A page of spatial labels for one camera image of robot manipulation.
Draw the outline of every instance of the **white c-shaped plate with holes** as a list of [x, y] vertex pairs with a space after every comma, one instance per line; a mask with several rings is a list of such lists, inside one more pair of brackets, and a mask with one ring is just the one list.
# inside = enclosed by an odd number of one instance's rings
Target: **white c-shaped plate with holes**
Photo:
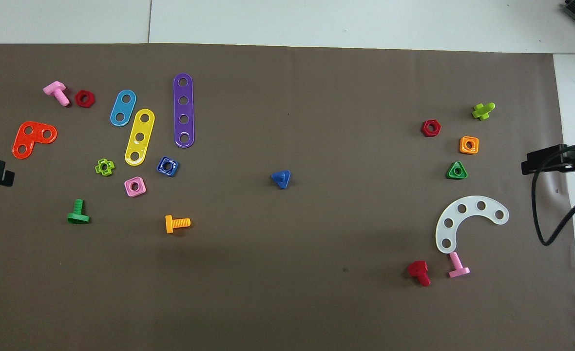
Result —
[[[479, 208], [479, 204], [482, 207], [481, 202], [484, 204], [484, 209], [482, 210]], [[463, 213], [459, 211], [459, 207], [461, 205], [465, 206], [465, 212]], [[443, 210], [441, 217], [439, 217], [439, 220], [437, 221], [437, 228], [435, 229], [437, 249], [444, 254], [449, 254], [456, 250], [457, 229], [461, 222], [473, 215], [487, 217], [493, 223], [499, 225], [508, 222], [508, 209], [490, 197], [472, 195], [459, 198], [459, 200], [452, 202], [452, 204], [448, 205], [448, 207]], [[452, 225], [450, 227], [446, 225], [447, 220], [452, 221]], [[443, 241], [446, 239], [450, 240], [450, 247], [443, 246]]]

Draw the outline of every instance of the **purple plate with four holes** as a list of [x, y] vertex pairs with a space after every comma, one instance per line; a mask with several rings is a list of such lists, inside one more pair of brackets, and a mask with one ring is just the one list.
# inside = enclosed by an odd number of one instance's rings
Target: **purple plate with four holes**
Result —
[[174, 142], [179, 147], [191, 147], [194, 143], [194, 97], [190, 75], [180, 73], [172, 81], [172, 106]]

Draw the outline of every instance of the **yellow-orange screw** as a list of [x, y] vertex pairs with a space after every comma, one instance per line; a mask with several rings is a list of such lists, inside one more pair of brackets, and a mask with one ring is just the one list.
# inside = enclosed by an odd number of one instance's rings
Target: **yellow-orange screw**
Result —
[[186, 228], [192, 224], [190, 218], [173, 219], [172, 215], [166, 215], [164, 219], [167, 222], [167, 233], [169, 234], [173, 233], [173, 228]]

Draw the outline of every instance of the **red hexagonal nut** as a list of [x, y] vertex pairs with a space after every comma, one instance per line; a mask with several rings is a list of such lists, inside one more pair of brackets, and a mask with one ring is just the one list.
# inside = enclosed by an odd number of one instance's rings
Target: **red hexagonal nut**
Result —
[[95, 95], [87, 90], [80, 90], [76, 94], [76, 105], [89, 108], [95, 102]]
[[422, 124], [422, 133], [426, 137], [436, 137], [441, 131], [441, 124], [436, 119], [425, 120]]

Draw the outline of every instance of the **yellow plate with three holes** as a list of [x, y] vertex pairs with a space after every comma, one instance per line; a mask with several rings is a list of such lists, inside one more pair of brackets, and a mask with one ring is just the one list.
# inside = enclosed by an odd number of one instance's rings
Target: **yellow plate with three holes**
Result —
[[125, 162], [130, 166], [139, 166], [145, 160], [153, 122], [155, 122], [155, 115], [150, 109], [141, 109], [136, 113], [125, 152]]

